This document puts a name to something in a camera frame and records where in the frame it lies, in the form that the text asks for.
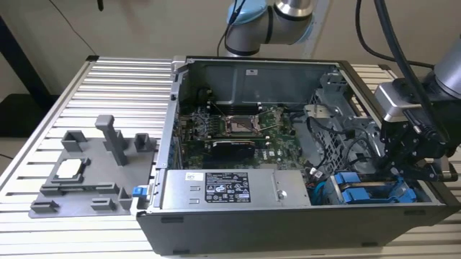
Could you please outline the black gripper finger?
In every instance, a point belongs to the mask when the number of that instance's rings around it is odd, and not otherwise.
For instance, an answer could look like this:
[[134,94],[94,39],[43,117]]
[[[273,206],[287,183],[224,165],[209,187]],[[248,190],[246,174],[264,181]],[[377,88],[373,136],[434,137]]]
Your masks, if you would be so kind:
[[436,170],[435,163],[427,163],[423,167],[404,164],[400,167],[400,174],[405,179],[440,181],[440,173]]
[[395,158],[379,158],[375,162],[375,176],[379,179],[393,179],[396,178],[396,174],[393,173],[392,169],[395,168]]

